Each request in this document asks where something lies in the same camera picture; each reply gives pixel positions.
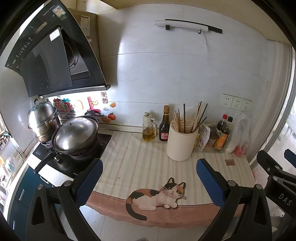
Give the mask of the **black range hood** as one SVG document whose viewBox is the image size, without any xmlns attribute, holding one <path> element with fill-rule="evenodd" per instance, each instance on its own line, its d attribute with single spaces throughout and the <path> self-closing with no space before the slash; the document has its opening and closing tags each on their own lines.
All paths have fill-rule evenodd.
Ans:
<svg viewBox="0 0 296 241">
<path fill-rule="evenodd" d="M 22 76 L 29 97 L 110 89 L 83 30 L 61 1 L 29 22 L 5 64 Z"/>
</svg>

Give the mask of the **right wall socket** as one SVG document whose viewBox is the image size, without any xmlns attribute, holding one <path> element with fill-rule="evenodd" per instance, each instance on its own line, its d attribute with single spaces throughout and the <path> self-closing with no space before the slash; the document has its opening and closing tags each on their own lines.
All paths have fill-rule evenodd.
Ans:
<svg viewBox="0 0 296 241">
<path fill-rule="evenodd" d="M 249 112 L 251 110 L 251 106 L 252 106 L 252 101 L 248 99 L 243 99 L 240 110 L 244 112 Z"/>
</svg>

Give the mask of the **middle wall socket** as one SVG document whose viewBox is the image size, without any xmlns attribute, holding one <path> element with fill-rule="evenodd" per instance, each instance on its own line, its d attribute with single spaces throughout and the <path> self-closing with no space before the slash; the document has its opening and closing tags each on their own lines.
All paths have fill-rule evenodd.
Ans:
<svg viewBox="0 0 296 241">
<path fill-rule="evenodd" d="M 244 99 L 234 96 L 230 108 L 234 110 L 241 110 L 243 102 Z"/>
</svg>

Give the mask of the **striped cat table mat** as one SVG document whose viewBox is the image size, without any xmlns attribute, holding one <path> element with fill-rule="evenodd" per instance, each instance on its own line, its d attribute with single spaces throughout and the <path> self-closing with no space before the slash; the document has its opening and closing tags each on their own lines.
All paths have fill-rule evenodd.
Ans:
<svg viewBox="0 0 296 241">
<path fill-rule="evenodd" d="M 140 133 L 114 132 L 101 156 L 103 173 L 87 205 L 100 214 L 135 225 L 161 228 L 208 226 L 219 207 L 212 203 L 196 173 L 196 162 L 201 158 L 226 180 L 234 180 L 244 187 L 254 186 L 255 180 L 245 157 L 194 151 L 189 159 L 176 162 L 168 157 L 166 143 L 158 138 L 145 141 Z M 134 190 L 158 190 L 171 177 L 178 183 L 186 183 L 185 198 L 178 200 L 177 208 L 143 211 L 146 221 L 128 214 L 125 202 Z"/>
</svg>

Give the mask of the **cream utensil holder block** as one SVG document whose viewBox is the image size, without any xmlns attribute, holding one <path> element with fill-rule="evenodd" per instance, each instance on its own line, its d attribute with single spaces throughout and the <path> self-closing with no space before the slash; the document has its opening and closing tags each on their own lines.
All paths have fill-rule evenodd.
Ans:
<svg viewBox="0 0 296 241">
<path fill-rule="evenodd" d="M 185 133 L 183 133 L 183 120 L 181 120 L 181 132 L 178 131 L 175 120 L 171 121 L 166 154 L 172 160 L 185 161 L 191 156 L 198 135 L 198 130 L 191 132 L 193 123 L 193 119 L 189 118 L 185 124 Z"/>
</svg>

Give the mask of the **wall socket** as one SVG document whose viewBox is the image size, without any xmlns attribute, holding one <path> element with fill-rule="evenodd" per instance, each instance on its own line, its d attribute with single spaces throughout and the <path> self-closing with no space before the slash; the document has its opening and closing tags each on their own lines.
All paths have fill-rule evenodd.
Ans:
<svg viewBox="0 0 296 241">
<path fill-rule="evenodd" d="M 230 108 L 234 110 L 241 110 L 243 102 L 244 99 L 234 96 Z"/>
<path fill-rule="evenodd" d="M 240 110 L 244 112 L 249 112 L 251 110 L 251 106 L 252 106 L 252 101 L 248 99 L 243 99 Z"/>
<path fill-rule="evenodd" d="M 222 108 L 230 108 L 231 104 L 233 102 L 234 96 L 228 95 L 228 94 L 222 94 L 220 101 L 219 101 L 219 106 Z"/>
</svg>

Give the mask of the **black induction cooktop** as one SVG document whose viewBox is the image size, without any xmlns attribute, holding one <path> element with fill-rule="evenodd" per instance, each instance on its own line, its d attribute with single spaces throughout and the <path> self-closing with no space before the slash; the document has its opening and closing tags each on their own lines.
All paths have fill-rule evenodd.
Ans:
<svg viewBox="0 0 296 241">
<path fill-rule="evenodd" d="M 80 172 L 85 171 L 94 159 L 100 159 L 110 139 L 111 135 L 98 133 L 91 145 L 75 151 L 58 151 L 52 146 L 39 144 L 33 152 L 40 161 L 34 168 L 34 173 L 40 173 L 49 165 L 66 176 L 75 178 Z"/>
</svg>

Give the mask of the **glass oil dispenser bottle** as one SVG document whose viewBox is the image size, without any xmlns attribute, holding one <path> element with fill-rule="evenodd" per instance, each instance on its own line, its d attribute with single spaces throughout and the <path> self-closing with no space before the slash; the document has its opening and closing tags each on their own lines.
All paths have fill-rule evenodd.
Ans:
<svg viewBox="0 0 296 241">
<path fill-rule="evenodd" d="M 157 126 L 154 122 L 154 118 L 148 112 L 145 112 L 142 116 L 142 138 L 145 141 L 152 141 L 156 136 Z"/>
</svg>

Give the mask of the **wall mounted rail rack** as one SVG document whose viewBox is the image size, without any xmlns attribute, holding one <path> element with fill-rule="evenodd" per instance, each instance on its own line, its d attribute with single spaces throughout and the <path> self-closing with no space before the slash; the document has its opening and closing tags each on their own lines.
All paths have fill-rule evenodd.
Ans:
<svg viewBox="0 0 296 241">
<path fill-rule="evenodd" d="M 189 30 L 198 31 L 199 34 L 201 32 L 215 32 L 222 34 L 223 30 L 217 27 L 213 27 L 210 25 L 205 25 L 201 23 L 196 23 L 192 21 L 185 20 L 175 20 L 175 19 L 165 19 L 165 20 L 155 20 L 154 25 L 157 27 L 164 27 L 165 30 L 170 30 L 171 28 L 184 28 Z"/>
</svg>

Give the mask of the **steel wok with lid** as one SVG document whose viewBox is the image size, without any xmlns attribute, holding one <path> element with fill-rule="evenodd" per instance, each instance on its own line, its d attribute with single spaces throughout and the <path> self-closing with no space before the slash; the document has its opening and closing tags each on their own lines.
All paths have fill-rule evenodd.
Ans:
<svg viewBox="0 0 296 241">
<path fill-rule="evenodd" d="M 58 151 L 86 148 L 96 139 L 99 121 L 92 115 L 73 118 L 62 124 L 53 134 L 51 145 Z"/>
</svg>

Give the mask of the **dark soy sauce bottle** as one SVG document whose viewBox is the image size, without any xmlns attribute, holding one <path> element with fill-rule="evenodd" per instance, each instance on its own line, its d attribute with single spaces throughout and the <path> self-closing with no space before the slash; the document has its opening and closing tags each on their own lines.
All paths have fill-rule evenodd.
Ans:
<svg viewBox="0 0 296 241">
<path fill-rule="evenodd" d="M 170 113 L 170 106 L 165 105 L 163 119 L 159 125 L 159 140 L 163 142 L 168 141 L 169 129 L 170 129 L 169 113 Z"/>
</svg>

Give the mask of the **brown lid spice jar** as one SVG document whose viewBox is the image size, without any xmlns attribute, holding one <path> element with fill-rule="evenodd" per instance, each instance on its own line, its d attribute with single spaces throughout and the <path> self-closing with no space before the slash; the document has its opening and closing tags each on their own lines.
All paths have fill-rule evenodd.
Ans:
<svg viewBox="0 0 296 241">
<path fill-rule="evenodd" d="M 213 147 L 217 138 L 218 138 L 218 134 L 215 131 L 211 131 L 206 147 L 210 147 L 210 148 Z"/>
</svg>

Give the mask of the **black chopstick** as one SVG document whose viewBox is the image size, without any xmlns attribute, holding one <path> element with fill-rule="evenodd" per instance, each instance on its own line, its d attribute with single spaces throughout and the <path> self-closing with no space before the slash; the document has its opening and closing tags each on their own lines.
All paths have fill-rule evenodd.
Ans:
<svg viewBox="0 0 296 241">
<path fill-rule="evenodd" d="M 186 104 L 183 104 L 183 133 L 186 133 Z"/>
<path fill-rule="evenodd" d="M 195 127 L 194 131 L 195 132 L 197 130 L 197 128 L 207 119 L 207 116 Z"/>
<path fill-rule="evenodd" d="M 204 108 L 204 110 L 203 110 L 203 112 L 202 112 L 202 115 L 201 115 L 201 117 L 200 117 L 200 119 L 199 119 L 198 124 L 203 120 L 203 116 L 204 116 L 204 113 L 205 113 L 207 107 L 208 107 L 208 103 L 206 104 L 206 106 L 205 106 L 205 108 Z"/>
</svg>

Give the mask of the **steel steamer pot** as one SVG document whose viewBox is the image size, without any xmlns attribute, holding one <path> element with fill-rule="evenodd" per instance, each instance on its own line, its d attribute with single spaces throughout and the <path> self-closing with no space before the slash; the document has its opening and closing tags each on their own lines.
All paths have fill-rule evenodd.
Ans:
<svg viewBox="0 0 296 241">
<path fill-rule="evenodd" d="M 47 101 L 39 102 L 36 98 L 28 112 L 28 129 L 34 132 L 39 142 L 50 142 L 60 125 L 57 108 Z"/>
</svg>

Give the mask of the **plastic bag with red item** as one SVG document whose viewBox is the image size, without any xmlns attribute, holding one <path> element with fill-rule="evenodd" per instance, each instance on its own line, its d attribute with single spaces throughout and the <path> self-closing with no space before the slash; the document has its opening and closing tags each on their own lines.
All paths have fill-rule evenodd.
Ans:
<svg viewBox="0 0 296 241">
<path fill-rule="evenodd" d="M 246 154 L 250 145 L 250 124 L 251 119 L 246 114 L 242 113 L 237 117 L 225 149 L 226 153 L 233 153 L 237 157 Z"/>
</svg>

